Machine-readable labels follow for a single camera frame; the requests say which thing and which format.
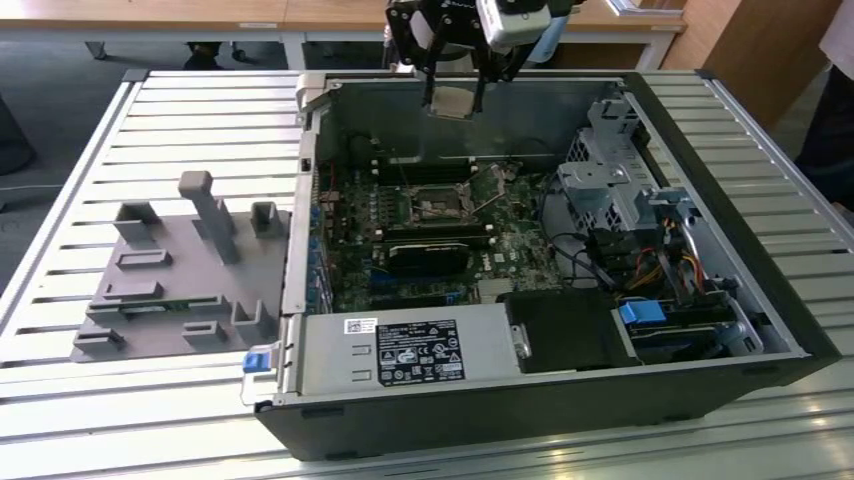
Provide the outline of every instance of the barcode sticker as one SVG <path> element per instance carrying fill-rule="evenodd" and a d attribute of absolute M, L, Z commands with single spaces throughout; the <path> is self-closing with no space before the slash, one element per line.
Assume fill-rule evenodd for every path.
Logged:
<path fill-rule="evenodd" d="M 348 318 L 344 320 L 344 333 L 373 333 L 376 331 L 376 318 Z"/>

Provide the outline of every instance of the blue latch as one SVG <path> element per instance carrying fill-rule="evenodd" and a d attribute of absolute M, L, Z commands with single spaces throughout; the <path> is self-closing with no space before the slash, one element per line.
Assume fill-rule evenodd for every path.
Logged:
<path fill-rule="evenodd" d="M 242 357 L 242 373 L 269 371 L 269 352 L 248 352 Z"/>
<path fill-rule="evenodd" d="M 655 300 L 641 300 L 625 302 L 619 307 L 619 316 L 623 318 L 623 324 L 629 323 L 653 323 L 667 320 L 660 304 Z"/>

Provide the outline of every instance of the wooden cabinet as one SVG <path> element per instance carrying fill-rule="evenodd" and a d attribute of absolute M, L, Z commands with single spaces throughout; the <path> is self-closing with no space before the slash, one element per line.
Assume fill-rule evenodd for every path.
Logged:
<path fill-rule="evenodd" d="M 663 68 L 710 70 L 770 128 L 827 64 L 818 43 L 840 0 L 688 0 Z"/>

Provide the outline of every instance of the green circuit board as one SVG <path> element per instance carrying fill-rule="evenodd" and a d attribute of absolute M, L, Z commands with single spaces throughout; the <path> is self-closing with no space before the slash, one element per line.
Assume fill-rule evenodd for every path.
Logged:
<path fill-rule="evenodd" d="M 507 279 L 513 291 L 561 285 L 535 213 L 541 175 L 516 175 L 503 162 L 477 167 L 455 185 L 379 186 L 359 172 L 321 195 L 332 311 L 395 308 L 399 299 L 421 299 L 424 306 L 481 303 L 481 280 Z M 468 224 L 488 225 L 491 240 L 469 250 L 461 273 L 405 279 L 389 274 L 388 248 L 372 241 L 379 228 Z"/>

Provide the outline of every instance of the wooden table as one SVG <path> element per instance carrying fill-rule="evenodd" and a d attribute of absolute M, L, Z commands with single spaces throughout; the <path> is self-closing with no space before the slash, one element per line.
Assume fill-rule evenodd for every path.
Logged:
<path fill-rule="evenodd" d="M 279 41 L 288 66 L 307 68 L 308 41 L 377 42 L 384 0 L 0 0 L 0 41 L 81 41 L 102 58 L 104 41 Z M 620 17 L 588 0 L 561 43 L 644 45 L 637 68 L 659 67 L 684 23 Z"/>
<path fill-rule="evenodd" d="M 287 0 L 0 0 L 0 41 L 280 41 Z"/>
<path fill-rule="evenodd" d="M 288 67 L 307 68 L 305 42 L 379 42 L 385 26 L 383 0 L 287 0 L 283 43 Z M 636 68 L 657 69 L 684 22 L 675 17 L 617 16 L 607 0 L 588 0 L 569 17 L 560 43 L 645 45 Z"/>

